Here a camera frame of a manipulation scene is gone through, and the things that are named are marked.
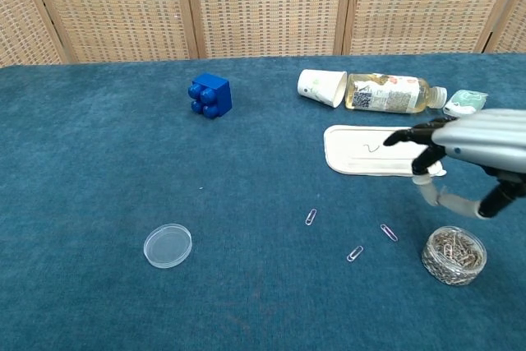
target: toy block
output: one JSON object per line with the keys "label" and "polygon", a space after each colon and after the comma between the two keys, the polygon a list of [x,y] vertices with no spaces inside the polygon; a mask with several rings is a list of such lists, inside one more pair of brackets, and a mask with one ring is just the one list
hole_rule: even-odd
{"label": "toy block", "polygon": [[232,108],[228,80],[208,73],[191,82],[188,95],[194,99],[191,102],[192,111],[210,119],[221,117]]}

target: paper clip container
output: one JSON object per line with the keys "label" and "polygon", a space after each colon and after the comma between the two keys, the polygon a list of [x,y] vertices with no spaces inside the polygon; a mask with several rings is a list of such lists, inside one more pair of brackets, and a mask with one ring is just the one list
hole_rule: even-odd
{"label": "paper clip container", "polygon": [[441,282],[467,285],[482,271],[486,248],[467,230],[455,226],[438,228],[427,240],[422,263]]}

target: plastic bottle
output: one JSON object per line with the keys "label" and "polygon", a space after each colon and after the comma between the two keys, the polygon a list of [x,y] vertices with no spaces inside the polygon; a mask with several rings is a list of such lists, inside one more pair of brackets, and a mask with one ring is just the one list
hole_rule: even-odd
{"label": "plastic bottle", "polygon": [[426,107],[441,109],[447,89],[430,86],[422,78],[385,74],[350,74],[345,107],[388,113],[420,113]]}

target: paper cup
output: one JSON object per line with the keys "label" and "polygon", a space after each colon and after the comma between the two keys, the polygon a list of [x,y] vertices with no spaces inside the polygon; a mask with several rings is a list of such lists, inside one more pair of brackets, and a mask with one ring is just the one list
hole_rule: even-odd
{"label": "paper cup", "polygon": [[305,69],[298,79],[298,93],[334,108],[345,96],[347,72]]}

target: robotic hand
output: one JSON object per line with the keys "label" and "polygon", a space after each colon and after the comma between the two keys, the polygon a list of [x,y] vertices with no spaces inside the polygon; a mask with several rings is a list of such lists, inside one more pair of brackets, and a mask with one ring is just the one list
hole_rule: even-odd
{"label": "robotic hand", "polygon": [[[413,182],[432,206],[489,219],[526,196],[526,110],[485,109],[463,118],[436,118],[394,132],[384,145],[401,141],[427,145],[413,161]],[[481,166],[499,184],[481,201],[439,193],[427,168],[446,155]]]}

